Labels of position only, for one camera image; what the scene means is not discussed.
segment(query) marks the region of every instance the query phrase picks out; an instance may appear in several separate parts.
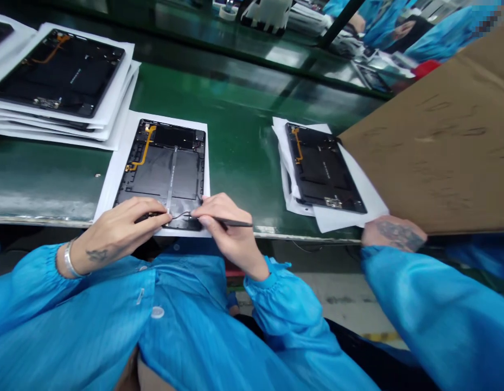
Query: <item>hand tattoo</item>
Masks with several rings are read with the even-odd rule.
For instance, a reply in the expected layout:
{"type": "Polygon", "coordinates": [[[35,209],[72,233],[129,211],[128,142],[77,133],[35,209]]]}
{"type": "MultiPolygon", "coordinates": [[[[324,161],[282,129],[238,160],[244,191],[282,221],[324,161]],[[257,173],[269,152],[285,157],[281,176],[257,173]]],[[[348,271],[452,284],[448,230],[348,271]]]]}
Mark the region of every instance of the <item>hand tattoo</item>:
{"type": "Polygon", "coordinates": [[[401,250],[415,252],[425,243],[425,240],[415,234],[411,227],[405,225],[380,221],[377,222],[377,228],[382,236],[389,239],[394,247],[401,250]]]}
{"type": "Polygon", "coordinates": [[[107,250],[93,250],[93,251],[85,251],[89,256],[89,260],[94,263],[104,263],[107,261],[107,250]]]}

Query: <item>orange flex cable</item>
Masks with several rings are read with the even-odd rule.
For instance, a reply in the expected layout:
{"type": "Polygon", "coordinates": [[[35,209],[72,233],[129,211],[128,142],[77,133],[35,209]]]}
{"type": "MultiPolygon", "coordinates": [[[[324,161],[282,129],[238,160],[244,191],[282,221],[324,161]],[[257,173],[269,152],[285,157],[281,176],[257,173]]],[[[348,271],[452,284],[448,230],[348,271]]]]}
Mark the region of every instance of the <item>orange flex cable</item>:
{"type": "Polygon", "coordinates": [[[53,57],[55,57],[55,54],[56,52],[58,51],[58,49],[60,49],[62,47],[62,45],[69,41],[71,39],[71,37],[69,35],[63,35],[63,36],[59,36],[56,38],[58,40],[58,45],[56,45],[56,47],[53,49],[53,51],[47,56],[47,58],[43,61],[38,61],[38,60],[32,60],[32,62],[35,62],[37,64],[47,64],[48,62],[51,61],[51,59],[53,57]]]}
{"type": "Polygon", "coordinates": [[[299,140],[299,128],[291,129],[291,133],[295,135],[295,140],[297,141],[297,148],[299,149],[299,157],[295,159],[297,162],[295,164],[301,164],[301,160],[303,159],[302,150],[301,150],[301,141],[299,140]]]}
{"type": "Polygon", "coordinates": [[[148,133],[148,136],[147,136],[147,143],[145,144],[145,149],[143,150],[143,157],[142,157],[142,160],[141,162],[132,162],[132,167],[129,168],[129,171],[136,171],[136,168],[138,168],[138,166],[142,166],[145,164],[145,158],[147,157],[147,150],[149,149],[149,144],[151,143],[150,141],[150,137],[152,136],[152,133],[154,133],[154,131],[156,130],[156,125],[153,125],[149,128],[149,130],[145,129],[145,131],[148,133]]]}

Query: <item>blue sleeve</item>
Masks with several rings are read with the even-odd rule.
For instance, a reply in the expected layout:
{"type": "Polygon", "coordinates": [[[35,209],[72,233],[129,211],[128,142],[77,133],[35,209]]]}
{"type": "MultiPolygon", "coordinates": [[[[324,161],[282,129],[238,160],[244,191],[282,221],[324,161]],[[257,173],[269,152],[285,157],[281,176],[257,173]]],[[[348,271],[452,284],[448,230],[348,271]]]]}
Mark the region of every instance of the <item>blue sleeve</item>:
{"type": "Polygon", "coordinates": [[[257,282],[245,279],[254,304],[253,317],[265,333],[266,342],[301,380],[312,389],[376,390],[366,373],[340,348],[322,317],[322,306],[311,288],[265,257],[270,277],[257,282]]]}
{"type": "Polygon", "coordinates": [[[56,269],[61,244],[30,252],[11,273],[0,276],[0,335],[54,308],[80,280],[68,280],[56,269]]]}
{"type": "Polygon", "coordinates": [[[332,17],[338,17],[349,0],[330,0],[322,9],[322,12],[332,17]]]}
{"type": "Polygon", "coordinates": [[[380,306],[440,389],[504,390],[504,298],[442,262],[362,251],[380,306]]]}
{"type": "Polygon", "coordinates": [[[470,243],[446,248],[449,258],[504,279],[504,234],[473,235],[470,243]]]}

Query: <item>silver bracelet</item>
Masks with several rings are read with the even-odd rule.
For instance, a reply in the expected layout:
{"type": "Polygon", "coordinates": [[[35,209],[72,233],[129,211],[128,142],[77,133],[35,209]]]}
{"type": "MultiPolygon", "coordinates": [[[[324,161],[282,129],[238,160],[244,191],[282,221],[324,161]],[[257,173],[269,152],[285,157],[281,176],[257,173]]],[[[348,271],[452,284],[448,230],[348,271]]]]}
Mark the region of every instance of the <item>silver bracelet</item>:
{"type": "Polygon", "coordinates": [[[71,246],[73,245],[73,242],[75,240],[76,240],[76,238],[73,239],[73,240],[71,240],[71,241],[69,241],[69,243],[67,243],[66,251],[63,254],[63,262],[66,265],[67,271],[70,272],[73,275],[73,277],[82,278],[82,277],[88,276],[91,273],[88,273],[88,274],[78,274],[76,272],[76,270],[74,269],[73,264],[71,263],[71,254],[70,254],[71,253],[71,246]]]}

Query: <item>tweezers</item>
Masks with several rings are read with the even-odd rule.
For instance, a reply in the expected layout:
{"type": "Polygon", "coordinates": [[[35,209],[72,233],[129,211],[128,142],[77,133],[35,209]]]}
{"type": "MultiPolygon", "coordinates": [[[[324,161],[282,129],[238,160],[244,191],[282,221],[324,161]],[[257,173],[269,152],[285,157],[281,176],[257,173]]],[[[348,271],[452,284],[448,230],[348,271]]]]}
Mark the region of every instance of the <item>tweezers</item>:
{"type": "MultiPolygon", "coordinates": [[[[187,217],[190,217],[190,218],[196,218],[196,217],[192,217],[192,215],[190,214],[190,211],[186,211],[186,212],[180,213],[176,217],[173,217],[172,220],[175,220],[175,219],[177,219],[178,217],[181,217],[181,216],[187,216],[187,217]]],[[[214,220],[216,220],[219,224],[221,224],[223,226],[223,228],[225,226],[253,227],[253,224],[245,223],[245,222],[240,222],[240,221],[237,221],[237,220],[224,219],[224,218],[221,218],[221,217],[212,217],[212,218],[214,220]]]]}

